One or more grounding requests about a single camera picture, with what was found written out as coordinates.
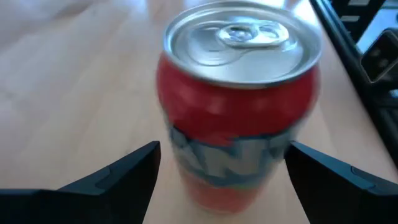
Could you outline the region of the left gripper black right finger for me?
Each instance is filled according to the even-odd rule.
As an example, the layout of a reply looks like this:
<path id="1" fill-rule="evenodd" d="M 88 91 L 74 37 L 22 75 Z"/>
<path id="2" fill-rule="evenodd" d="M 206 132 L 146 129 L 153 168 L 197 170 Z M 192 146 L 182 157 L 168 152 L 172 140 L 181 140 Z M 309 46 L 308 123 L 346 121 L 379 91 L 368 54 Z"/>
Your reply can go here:
<path id="1" fill-rule="evenodd" d="M 310 224 L 398 224 L 398 184 L 296 141 L 285 162 Z"/>

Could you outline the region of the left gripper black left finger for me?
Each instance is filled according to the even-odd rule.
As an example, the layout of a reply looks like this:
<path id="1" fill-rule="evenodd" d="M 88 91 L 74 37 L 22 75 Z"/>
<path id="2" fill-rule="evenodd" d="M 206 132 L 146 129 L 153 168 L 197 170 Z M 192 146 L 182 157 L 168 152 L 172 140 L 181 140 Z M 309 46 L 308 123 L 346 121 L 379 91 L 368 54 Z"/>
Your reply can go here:
<path id="1" fill-rule="evenodd" d="M 160 159 L 152 141 L 58 190 L 0 189 L 0 224 L 142 224 Z"/>

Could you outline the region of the orange Fanta can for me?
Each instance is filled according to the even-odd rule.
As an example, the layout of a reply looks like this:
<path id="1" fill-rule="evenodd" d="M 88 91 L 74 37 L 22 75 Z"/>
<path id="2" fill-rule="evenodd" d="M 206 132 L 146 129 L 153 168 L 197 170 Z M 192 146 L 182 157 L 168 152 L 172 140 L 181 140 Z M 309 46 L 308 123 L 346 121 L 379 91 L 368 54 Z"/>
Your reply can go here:
<path id="1" fill-rule="evenodd" d="M 182 182 L 201 207 L 239 213 L 311 113 L 322 35 L 247 0 L 187 9 L 165 29 L 155 86 Z"/>

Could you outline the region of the black aluminium table frame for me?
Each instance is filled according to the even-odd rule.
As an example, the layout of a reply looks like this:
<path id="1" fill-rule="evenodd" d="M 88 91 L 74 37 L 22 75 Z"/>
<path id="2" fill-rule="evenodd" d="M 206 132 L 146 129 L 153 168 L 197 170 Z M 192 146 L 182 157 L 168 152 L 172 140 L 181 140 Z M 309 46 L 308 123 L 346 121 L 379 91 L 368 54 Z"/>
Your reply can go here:
<path id="1" fill-rule="evenodd" d="M 394 25 L 376 29 L 362 52 L 358 42 L 386 0 L 309 1 L 398 169 L 398 6 Z"/>

